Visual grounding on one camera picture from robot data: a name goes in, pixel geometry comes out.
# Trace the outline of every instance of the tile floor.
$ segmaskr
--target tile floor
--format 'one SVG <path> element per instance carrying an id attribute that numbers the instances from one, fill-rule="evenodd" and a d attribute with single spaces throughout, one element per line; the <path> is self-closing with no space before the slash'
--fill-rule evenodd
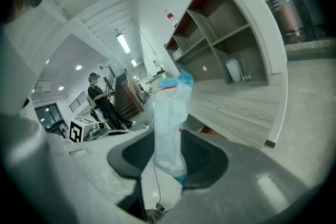
<path id="1" fill-rule="evenodd" d="M 286 117 L 275 148 L 262 151 L 284 166 L 308 187 L 323 182 L 336 156 L 336 61 L 319 59 L 288 63 L 289 92 Z M 154 99 L 145 111 L 134 117 L 137 122 L 154 118 Z M 143 124 L 131 130 L 140 130 Z M 142 173 L 146 209 L 155 208 L 159 190 L 150 161 Z M 160 204 L 171 209 L 181 197 L 182 186 L 171 176 L 156 169 L 161 191 Z"/>

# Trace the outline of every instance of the clear glass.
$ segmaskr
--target clear glass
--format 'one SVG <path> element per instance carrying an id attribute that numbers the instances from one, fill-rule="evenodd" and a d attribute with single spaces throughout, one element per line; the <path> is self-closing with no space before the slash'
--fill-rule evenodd
<path id="1" fill-rule="evenodd" d="M 246 61 L 243 58 L 240 58 L 238 62 L 243 81 L 251 80 L 251 71 L 247 68 Z"/>

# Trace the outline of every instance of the blue and white package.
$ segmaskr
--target blue and white package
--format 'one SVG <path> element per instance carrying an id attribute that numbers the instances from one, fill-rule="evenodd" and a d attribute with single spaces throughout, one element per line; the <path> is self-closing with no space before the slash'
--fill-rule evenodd
<path id="1" fill-rule="evenodd" d="M 182 70 L 177 78 L 161 80 L 155 97 L 153 163 L 180 183 L 186 177 L 181 153 L 182 124 L 188 117 L 193 84 L 193 77 Z"/>

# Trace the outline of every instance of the ceiling light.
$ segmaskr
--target ceiling light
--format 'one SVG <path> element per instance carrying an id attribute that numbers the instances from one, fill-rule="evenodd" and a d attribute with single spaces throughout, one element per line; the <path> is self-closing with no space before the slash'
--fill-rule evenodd
<path id="1" fill-rule="evenodd" d="M 137 66 L 137 63 L 135 62 L 135 60 L 133 59 L 133 60 L 131 60 L 131 63 L 132 63 L 132 65 L 134 66 L 134 67 L 136 67 Z"/>
<path id="2" fill-rule="evenodd" d="M 118 34 L 116 35 L 117 40 L 119 41 L 120 45 L 122 46 L 122 48 L 124 49 L 124 51 L 128 54 L 131 50 L 128 47 L 126 40 L 123 36 L 123 34 Z"/>

